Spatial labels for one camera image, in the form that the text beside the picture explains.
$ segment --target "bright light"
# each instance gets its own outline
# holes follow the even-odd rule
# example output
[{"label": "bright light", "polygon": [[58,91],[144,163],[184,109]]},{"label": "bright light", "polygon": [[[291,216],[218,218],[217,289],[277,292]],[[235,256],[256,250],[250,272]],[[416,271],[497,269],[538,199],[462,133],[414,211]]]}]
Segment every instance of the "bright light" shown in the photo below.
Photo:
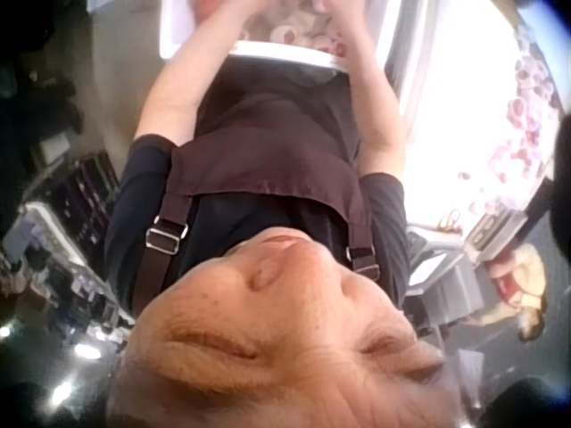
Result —
[{"label": "bright light", "polygon": [[83,343],[79,343],[75,345],[75,355],[78,357],[82,357],[85,359],[99,359],[101,358],[101,352],[98,348],[94,348],[93,346],[84,345]]},{"label": "bright light", "polygon": [[71,395],[71,383],[64,382],[54,389],[52,404],[59,406]]},{"label": "bright light", "polygon": [[98,341],[101,342],[105,342],[107,340],[107,334],[105,334],[104,332],[97,330],[95,332],[95,337],[97,338]]}]

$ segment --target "person in yellow shirt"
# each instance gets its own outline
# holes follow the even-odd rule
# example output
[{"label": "person in yellow shirt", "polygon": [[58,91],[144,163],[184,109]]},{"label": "person in yellow shirt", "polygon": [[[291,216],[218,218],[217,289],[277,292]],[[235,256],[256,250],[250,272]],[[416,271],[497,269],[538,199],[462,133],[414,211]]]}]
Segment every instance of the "person in yellow shirt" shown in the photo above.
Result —
[{"label": "person in yellow shirt", "polygon": [[500,303],[469,325],[490,325],[509,317],[517,317],[519,339],[529,342],[542,335],[545,327],[547,282],[542,258],[530,243],[525,243],[487,266],[488,274],[501,297]]}]

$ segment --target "strap buckle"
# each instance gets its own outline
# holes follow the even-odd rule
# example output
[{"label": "strap buckle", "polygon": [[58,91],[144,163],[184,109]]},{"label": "strap buckle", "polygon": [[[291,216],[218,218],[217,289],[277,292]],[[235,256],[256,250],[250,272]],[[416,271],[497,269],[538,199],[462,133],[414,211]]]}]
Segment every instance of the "strap buckle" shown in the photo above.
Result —
[{"label": "strap buckle", "polygon": [[171,233],[166,227],[161,227],[159,222],[161,219],[159,216],[154,218],[153,224],[155,226],[149,227],[145,234],[145,245],[147,248],[151,248],[153,250],[157,250],[158,252],[162,252],[164,254],[169,254],[170,256],[174,256],[178,253],[180,249],[180,241],[185,239],[186,234],[188,233],[188,224],[185,223],[183,230],[180,234]]}]

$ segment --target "shirt sleeve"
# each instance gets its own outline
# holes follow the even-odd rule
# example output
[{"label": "shirt sleeve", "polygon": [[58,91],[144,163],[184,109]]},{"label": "shirt sleeve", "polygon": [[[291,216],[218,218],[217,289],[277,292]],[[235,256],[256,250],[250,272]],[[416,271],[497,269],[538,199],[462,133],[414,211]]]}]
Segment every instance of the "shirt sleeve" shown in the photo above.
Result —
[{"label": "shirt sleeve", "polygon": [[105,275],[120,305],[128,310],[145,233],[161,208],[170,172],[172,142],[141,136],[131,148],[105,238]]},{"label": "shirt sleeve", "polygon": [[362,177],[360,187],[371,211],[373,244],[381,269],[380,284],[400,307],[410,280],[404,189],[397,178],[385,173]]}]

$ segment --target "apron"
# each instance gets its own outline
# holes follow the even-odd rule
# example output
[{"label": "apron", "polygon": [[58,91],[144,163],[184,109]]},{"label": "apron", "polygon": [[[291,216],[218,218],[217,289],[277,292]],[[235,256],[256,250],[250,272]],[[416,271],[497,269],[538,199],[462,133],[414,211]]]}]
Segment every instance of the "apron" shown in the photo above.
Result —
[{"label": "apron", "polygon": [[[338,85],[333,81],[317,90]],[[322,106],[308,101],[308,91],[294,90],[284,98],[259,90],[235,103],[232,114],[226,110],[228,120],[219,119],[217,130],[201,135],[199,126],[195,140],[171,148],[165,195],[146,232],[133,291],[131,306],[136,317],[161,293],[170,262],[192,227],[188,216],[193,200],[205,194],[271,194],[325,204],[347,223],[352,270],[373,281],[380,277],[368,205],[348,159],[352,150],[343,141],[346,129],[340,126],[325,132],[314,115]]]}]

